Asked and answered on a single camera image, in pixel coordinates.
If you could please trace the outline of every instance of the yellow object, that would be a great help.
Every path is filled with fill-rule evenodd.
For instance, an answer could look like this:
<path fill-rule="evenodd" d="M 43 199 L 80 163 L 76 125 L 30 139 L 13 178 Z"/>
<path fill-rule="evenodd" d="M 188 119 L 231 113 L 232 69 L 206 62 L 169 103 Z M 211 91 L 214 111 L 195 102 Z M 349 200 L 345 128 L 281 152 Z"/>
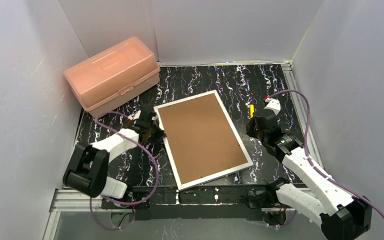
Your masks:
<path fill-rule="evenodd" d="M 251 116 L 251 118 L 254 117 L 254 105 L 253 104 L 249 105 L 249 116 Z"/>

